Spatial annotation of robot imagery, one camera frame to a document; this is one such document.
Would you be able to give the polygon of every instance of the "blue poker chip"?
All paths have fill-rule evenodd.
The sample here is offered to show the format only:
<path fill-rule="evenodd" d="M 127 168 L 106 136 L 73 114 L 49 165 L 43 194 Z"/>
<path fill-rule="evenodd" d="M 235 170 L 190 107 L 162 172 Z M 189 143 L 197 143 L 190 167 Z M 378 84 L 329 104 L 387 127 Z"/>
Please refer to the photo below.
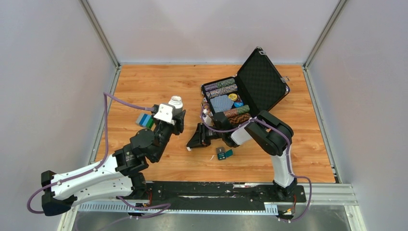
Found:
<path fill-rule="evenodd" d="M 235 103 L 234 103 L 234 106 L 235 106 L 235 107 L 242 107 L 242 106 L 243 106 L 243 103 L 242 103 L 242 102 L 235 102 Z"/>

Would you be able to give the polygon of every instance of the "poker chip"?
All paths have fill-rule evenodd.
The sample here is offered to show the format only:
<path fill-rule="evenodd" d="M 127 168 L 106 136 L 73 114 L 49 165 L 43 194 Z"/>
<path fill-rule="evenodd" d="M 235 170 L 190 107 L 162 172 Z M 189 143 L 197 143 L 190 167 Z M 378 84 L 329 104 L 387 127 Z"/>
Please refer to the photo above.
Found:
<path fill-rule="evenodd" d="M 242 102 L 235 102 L 235 103 L 234 103 L 234 106 L 235 106 L 235 107 L 242 107 L 242 106 L 243 106 L 243 103 L 242 103 Z"/>
<path fill-rule="evenodd" d="M 238 95 L 233 93 L 233 94 L 230 94 L 230 95 L 228 96 L 228 98 L 229 98 L 230 100 L 232 100 L 232 101 L 235 101 L 235 100 L 238 99 Z"/>

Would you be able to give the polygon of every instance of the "poker chip stack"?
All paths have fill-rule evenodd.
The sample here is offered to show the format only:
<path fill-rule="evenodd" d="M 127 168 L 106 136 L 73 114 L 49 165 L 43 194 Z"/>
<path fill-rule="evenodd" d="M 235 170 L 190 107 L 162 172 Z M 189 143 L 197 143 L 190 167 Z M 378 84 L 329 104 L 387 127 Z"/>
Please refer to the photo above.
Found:
<path fill-rule="evenodd" d="M 232 118 L 229 118 L 228 120 L 232 125 L 236 125 L 236 124 L 241 124 L 250 118 L 251 118 L 251 115 L 249 113 L 245 113 L 245 114 L 241 114 L 241 115 L 237 115 Z"/>
<path fill-rule="evenodd" d="M 247 112 L 249 112 L 249 106 L 244 105 L 242 107 L 237 107 L 237 108 L 233 108 L 231 110 L 225 111 L 224 115 L 227 118 L 232 118 L 234 116 L 241 115 L 241 114 L 244 114 L 244 113 L 247 113 Z"/>
<path fill-rule="evenodd" d="M 235 84 L 235 80 L 233 78 L 227 79 L 227 80 L 223 80 L 217 83 L 212 83 L 209 84 L 207 86 L 204 86 L 205 91 L 212 91 L 212 90 L 216 90 L 219 88 L 223 88 L 223 87 L 227 87 L 230 85 Z"/>
<path fill-rule="evenodd" d="M 230 86 L 226 86 L 226 87 L 223 87 L 223 88 L 219 88 L 219 89 L 216 89 L 216 90 L 206 92 L 206 94 L 207 94 L 207 97 L 209 99 L 211 99 L 211 98 L 214 98 L 216 96 L 225 95 L 225 94 L 237 91 L 237 90 L 238 90 L 238 86 L 236 84 L 233 84 L 233 85 L 230 85 Z"/>

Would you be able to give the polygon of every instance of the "gray floor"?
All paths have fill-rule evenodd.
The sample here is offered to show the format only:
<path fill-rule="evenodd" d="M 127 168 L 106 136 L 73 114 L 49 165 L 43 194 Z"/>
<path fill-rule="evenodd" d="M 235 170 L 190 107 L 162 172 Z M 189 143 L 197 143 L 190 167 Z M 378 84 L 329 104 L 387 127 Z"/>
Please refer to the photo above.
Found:
<path fill-rule="evenodd" d="M 302 212 L 298 205 L 297 215 Z M 77 215 L 79 231 L 100 231 L 106 225 L 126 217 L 126 213 L 80 212 Z M 163 214 L 149 219 L 126 219 L 104 231 L 350 231 L 343 206 L 313 205 L 300 221 L 291 224 L 278 222 L 271 216 L 250 215 L 193 215 Z"/>

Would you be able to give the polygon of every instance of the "black case lid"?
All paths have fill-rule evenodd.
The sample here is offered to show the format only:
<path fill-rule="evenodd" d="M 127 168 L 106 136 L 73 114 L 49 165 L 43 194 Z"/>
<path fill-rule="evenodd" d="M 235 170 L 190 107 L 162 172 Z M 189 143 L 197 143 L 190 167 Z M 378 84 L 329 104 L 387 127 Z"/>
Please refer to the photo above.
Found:
<path fill-rule="evenodd" d="M 251 114 L 269 111 L 290 91 L 262 48 L 257 47 L 239 69 L 235 81 L 249 100 Z"/>

